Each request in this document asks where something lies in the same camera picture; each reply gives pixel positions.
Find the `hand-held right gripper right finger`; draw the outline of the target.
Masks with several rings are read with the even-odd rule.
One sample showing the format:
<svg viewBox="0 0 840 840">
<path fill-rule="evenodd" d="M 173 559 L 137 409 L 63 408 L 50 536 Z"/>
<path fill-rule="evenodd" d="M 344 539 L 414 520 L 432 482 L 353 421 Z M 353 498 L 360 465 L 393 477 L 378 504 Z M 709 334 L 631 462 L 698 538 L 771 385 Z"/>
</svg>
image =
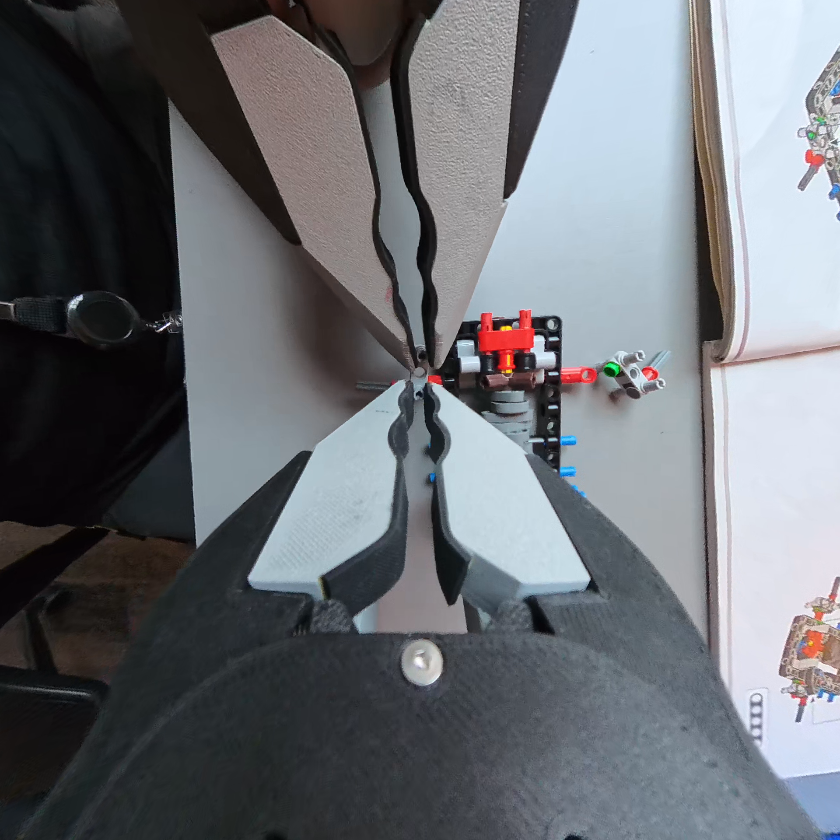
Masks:
<svg viewBox="0 0 840 840">
<path fill-rule="evenodd" d="M 439 384 L 426 385 L 424 411 L 446 603 L 494 616 L 507 601 L 586 590 L 591 575 L 534 469 L 542 462 Z"/>
</svg>

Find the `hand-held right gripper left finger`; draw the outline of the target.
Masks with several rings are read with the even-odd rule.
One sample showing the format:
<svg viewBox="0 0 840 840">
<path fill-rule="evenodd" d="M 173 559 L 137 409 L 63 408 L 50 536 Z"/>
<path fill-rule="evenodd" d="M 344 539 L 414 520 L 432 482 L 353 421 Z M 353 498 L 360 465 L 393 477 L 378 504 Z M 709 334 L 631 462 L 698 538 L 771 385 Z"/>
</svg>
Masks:
<svg viewBox="0 0 840 840">
<path fill-rule="evenodd" d="M 404 459 L 412 381 L 399 381 L 323 439 L 248 575 L 257 590 L 341 602 L 352 616 L 403 574 Z"/>
</svg>

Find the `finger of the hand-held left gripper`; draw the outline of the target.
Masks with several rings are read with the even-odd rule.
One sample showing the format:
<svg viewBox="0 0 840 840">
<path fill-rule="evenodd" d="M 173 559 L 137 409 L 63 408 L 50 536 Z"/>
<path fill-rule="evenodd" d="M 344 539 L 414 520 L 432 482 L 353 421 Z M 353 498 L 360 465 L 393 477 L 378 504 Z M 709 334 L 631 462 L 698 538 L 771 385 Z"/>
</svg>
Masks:
<svg viewBox="0 0 840 840">
<path fill-rule="evenodd" d="M 361 94 L 338 36 L 268 14 L 215 33 L 213 47 L 313 268 L 382 347 L 417 364 Z"/>
<path fill-rule="evenodd" d="M 501 219 L 519 1 L 445 1 L 416 14 L 392 58 L 403 179 L 418 213 L 416 265 L 429 363 L 442 363 Z"/>
</svg>

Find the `grey lego knuckle with axle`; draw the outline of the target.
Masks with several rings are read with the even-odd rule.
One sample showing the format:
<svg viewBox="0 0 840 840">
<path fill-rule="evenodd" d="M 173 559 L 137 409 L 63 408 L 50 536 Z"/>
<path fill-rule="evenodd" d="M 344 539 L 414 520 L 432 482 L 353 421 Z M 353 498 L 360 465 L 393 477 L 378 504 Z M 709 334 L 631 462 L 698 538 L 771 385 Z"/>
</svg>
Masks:
<svg viewBox="0 0 840 840">
<path fill-rule="evenodd" d="M 355 383 L 355 390 L 370 394 L 380 394 L 388 391 L 394 385 L 403 385 L 408 382 L 412 383 L 412 388 L 415 392 L 419 392 L 425 386 L 429 376 L 434 372 L 428 352 L 424 346 L 420 346 L 416 350 L 417 365 L 410 373 L 407 379 L 398 379 L 392 381 L 357 381 Z"/>
<path fill-rule="evenodd" d="M 611 391 L 611 396 L 623 393 L 633 400 L 640 400 L 648 394 L 657 393 L 666 388 L 661 368 L 669 357 L 669 350 L 657 352 L 651 360 L 647 360 L 645 352 L 641 350 L 634 352 L 619 350 L 604 362 L 597 364 L 595 371 L 616 385 L 616 388 Z"/>
</svg>

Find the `black lego chassis assembly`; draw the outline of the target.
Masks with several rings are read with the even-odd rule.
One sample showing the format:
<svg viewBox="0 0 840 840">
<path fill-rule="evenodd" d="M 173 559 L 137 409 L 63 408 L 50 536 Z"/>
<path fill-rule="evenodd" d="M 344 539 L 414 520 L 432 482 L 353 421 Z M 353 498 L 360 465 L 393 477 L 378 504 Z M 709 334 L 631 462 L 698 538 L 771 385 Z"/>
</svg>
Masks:
<svg viewBox="0 0 840 840">
<path fill-rule="evenodd" d="M 462 322 L 455 341 L 428 380 L 441 385 L 527 455 L 541 458 L 559 476 L 576 477 L 561 464 L 575 436 L 561 433 L 563 385 L 593 385 L 589 366 L 562 365 L 562 321 L 520 310 L 515 318 L 484 312 Z"/>
</svg>

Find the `lego instruction booklet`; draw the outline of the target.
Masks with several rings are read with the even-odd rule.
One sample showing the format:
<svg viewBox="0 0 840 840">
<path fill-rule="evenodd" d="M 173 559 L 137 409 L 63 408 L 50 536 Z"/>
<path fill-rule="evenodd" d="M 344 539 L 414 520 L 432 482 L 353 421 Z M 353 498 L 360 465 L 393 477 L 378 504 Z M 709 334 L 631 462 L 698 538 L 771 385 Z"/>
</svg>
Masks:
<svg viewBox="0 0 840 840">
<path fill-rule="evenodd" d="M 690 4 L 722 337 L 703 348 L 710 646 L 783 778 L 838 772 L 839 2 Z"/>
</svg>

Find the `black badge reel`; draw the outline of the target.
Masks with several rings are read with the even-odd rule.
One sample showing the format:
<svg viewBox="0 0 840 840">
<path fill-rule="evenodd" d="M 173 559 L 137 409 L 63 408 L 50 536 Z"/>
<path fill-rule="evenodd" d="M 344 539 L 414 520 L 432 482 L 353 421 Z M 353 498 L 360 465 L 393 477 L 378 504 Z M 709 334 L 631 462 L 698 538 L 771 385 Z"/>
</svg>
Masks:
<svg viewBox="0 0 840 840">
<path fill-rule="evenodd" d="M 75 297 L 19 297 L 1 302 L 1 320 L 31 331 L 80 341 L 97 350 L 137 343 L 146 334 L 179 334 L 183 317 L 169 311 L 148 321 L 124 298 L 105 290 Z"/>
</svg>

